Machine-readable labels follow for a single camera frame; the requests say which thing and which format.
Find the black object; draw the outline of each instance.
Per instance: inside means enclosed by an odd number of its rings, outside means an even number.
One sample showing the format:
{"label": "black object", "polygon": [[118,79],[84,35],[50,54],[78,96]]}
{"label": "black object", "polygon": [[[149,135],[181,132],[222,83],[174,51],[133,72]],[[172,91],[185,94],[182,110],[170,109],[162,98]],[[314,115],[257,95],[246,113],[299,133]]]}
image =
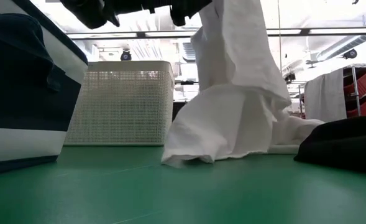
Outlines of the black object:
{"label": "black object", "polygon": [[173,102],[173,115],[172,115],[172,121],[175,120],[178,112],[186,105],[187,102]]}
{"label": "black object", "polygon": [[366,172],[366,116],[318,126],[300,144],[295,161]]}
{"label": "black object", "polygon": [[194,85],[196,82],[192,81],[192,80],[187,80],[187,81],[181,81],[180,85]]}
{"label": "black object", "polygon": [[42,156],[26,159],[16,159],[11,161],[1,161],[0,173],[15,169],[22,169],[26,167],[36,166],[48,162],[55,162],[57,158],[58,156]]}
{"label": "black object", "polygon": [[355,49],[349,50],[348,52],[343,54],[344,59],[356,58],[357,56],[358,56],[358,53]]}
{"label": "black object", "polygon": [[80,87],[53,63],[36,19],[0,14],[0,128],[67,131]]}
{"label": "black object", "polygon": [[185,17],[191,18],[212,0],[60,0],[86,27],[95,29],[111,21],[119,27],[119,14],[171,6],[170,16],[176,26],[185,25]]}
{"label": "black object", "polygon": [[294,72],[289,73],[284,77],[286,84],[292,83],[292,81],[296,80],[296,74]]}
{"label": "black object", "polygon": [[130,54],[130,50],[124,50],[121,55],[121,61],[126,61],[126,60],[132,60],[132,55]]}

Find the white cloth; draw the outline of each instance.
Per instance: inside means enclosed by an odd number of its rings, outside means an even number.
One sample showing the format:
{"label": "white cloth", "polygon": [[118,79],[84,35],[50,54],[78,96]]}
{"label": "white cloth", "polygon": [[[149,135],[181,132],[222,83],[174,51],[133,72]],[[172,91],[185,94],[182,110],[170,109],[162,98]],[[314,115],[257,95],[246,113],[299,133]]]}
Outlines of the white cloth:
{"label": "white cloth", "polygon": [[325,122],[347,118],[343,89],[343,69],[308,81],[304,87],[306,118]]}
{"label": "white cloth", "polygon": [[[205,162],[298,144],[319,121],[291,118],[286,84],[268,46],[260,0],[214,0],[200,13],[195,49],[201,93],[178,113],[162,162]],[[295,153],[297,145],[273,147]]]}

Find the white stripe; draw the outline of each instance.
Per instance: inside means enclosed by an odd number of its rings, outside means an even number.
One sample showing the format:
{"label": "white stripe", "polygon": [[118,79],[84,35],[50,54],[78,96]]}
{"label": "white stripe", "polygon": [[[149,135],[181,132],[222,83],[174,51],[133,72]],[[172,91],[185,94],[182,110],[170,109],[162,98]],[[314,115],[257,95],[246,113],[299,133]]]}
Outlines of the white stripe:
{"label": "white stripe", "polygon": [[0,161],[61,153],[66,132],[0,128]]}

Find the green table surface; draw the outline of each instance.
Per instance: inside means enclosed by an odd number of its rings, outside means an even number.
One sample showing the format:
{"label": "green table surface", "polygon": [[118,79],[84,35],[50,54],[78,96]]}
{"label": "green table surface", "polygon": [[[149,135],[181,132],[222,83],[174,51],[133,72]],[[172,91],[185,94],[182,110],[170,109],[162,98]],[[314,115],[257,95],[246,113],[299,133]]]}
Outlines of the green table surface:
{"label": "green table surface", "polygon": [[254,155],[184,169],[159,147],[64,147],[0,174],[0,224],[366,224],[366,174]]}

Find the perforated plastic basket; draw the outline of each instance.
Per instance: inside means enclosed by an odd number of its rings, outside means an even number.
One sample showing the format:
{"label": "perforated plastic basket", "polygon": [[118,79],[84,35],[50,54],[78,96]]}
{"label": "perforated plastic basket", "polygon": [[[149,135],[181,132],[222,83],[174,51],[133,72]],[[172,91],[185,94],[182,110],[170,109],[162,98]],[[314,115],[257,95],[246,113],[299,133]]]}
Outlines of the perforated plastic basket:
{"label": "perforated plastic basket", "polygon": [[173,88],[168,62],[89,64],[65,144],[163,145]]}

